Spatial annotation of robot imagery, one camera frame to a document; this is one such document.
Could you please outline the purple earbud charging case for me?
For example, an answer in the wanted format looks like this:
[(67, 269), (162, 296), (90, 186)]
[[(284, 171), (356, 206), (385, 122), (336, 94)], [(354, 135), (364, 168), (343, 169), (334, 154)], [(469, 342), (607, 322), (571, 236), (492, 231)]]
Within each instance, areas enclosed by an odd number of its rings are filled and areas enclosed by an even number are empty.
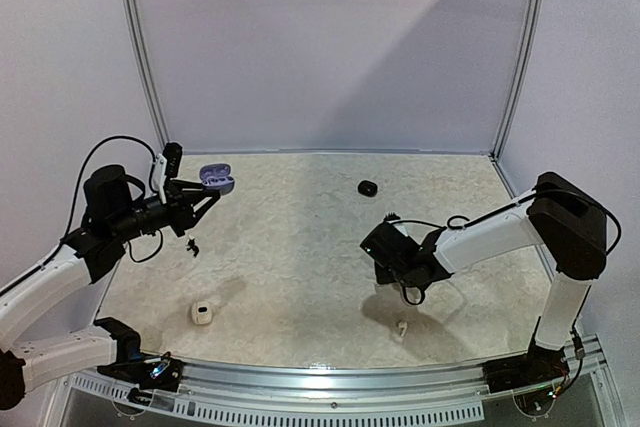
[(231, 165), (227, 163), (209, 164), (200, 168), (199, 178), (205, 189), (218, 191), (224, 196), (231, 193), (235, 187), (231, 171)]

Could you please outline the black earbud charging case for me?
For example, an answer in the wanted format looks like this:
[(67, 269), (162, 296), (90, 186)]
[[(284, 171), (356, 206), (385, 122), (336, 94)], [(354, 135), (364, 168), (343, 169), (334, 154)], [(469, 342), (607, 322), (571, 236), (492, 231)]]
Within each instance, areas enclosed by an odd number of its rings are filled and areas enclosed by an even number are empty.
[(362, 180), (357, 186), (357, 191), (360, 195), (373, 198), (378, 193), (378, 185), (370, 180)]

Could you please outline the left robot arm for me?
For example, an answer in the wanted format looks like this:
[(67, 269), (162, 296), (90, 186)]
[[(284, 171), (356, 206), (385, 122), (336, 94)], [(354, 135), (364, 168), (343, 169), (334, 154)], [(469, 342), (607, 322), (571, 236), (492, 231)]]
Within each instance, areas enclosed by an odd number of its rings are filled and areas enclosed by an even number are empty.
[(141, 390), (177, 391), (182, 362), (170, 354), (143, 353), (139, 333), (112, 317), (55, 338), (19, 339), (62, 300), (109, 274), (130, 241), (165, 227), (184, 236), (234, 184), (231, 177), (201, 183), (168, 178), (156, 195), (134, 198), (131, 186), (144, 184), (123, 166), (95, 171), (84, 184), (87, 206), (80, 227), (1, 290), (2, 409), (14, 408), (42, 384), (91, 367)]

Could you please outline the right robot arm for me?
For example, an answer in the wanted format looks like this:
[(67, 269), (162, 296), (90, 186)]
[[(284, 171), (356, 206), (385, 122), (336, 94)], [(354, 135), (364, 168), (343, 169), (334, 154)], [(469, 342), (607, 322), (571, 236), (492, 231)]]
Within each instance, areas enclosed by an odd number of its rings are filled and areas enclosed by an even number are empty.
[(542, 262), (546, 252), (556, 272), (539, 277), (539, 317), (532, 349), (517, 362), (517, 374), (537, 383), (552, 371), (570, 330), (608, 257), (621, 228), (609, 210), (555, 172), (541, 174), (535, 185), (505, 205), (476, 218), (453, 216), (431, 225), (417, 240), (410, 220), (390, 215), (361, 241), (374, 264), (376, 281), (393, 284), (402, 294), (415, 291), (421, 304), (428, 289), (470, 269), (509, 261)]

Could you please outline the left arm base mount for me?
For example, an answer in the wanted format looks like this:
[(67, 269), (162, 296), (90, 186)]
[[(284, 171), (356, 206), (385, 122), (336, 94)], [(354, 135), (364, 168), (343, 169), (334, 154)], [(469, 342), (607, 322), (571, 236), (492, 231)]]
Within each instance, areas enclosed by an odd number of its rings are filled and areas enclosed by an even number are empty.
[(94, 321), (116, 342), (116, 358), (97, 367), (104, 376), (129, 382), (140, 390), (162, 390), (176, 393), (179, 389), (184, 363), (170, 352), (151, 355), (141, 350), (141, 336), (123, 322), (106, 317)]

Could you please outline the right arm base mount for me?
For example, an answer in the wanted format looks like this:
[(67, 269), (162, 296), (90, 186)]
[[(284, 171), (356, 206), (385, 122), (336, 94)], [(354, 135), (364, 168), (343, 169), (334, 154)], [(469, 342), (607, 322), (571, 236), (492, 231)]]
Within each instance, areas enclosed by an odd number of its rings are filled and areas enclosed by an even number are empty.
[(553, 396), (569, 389), (579, 377), (585, 357), (582, 338), (573, 332), (572, 343), (578, 360), (578, 368), (569, 378), (570, 367), (563, 348), (549, 350), (536, 344), (532, 337), (524, 354), (489, 360), (482, 364), (482, 374), (491, 393), (523, 388), (538, 383), (550, 382), (561, 377)]

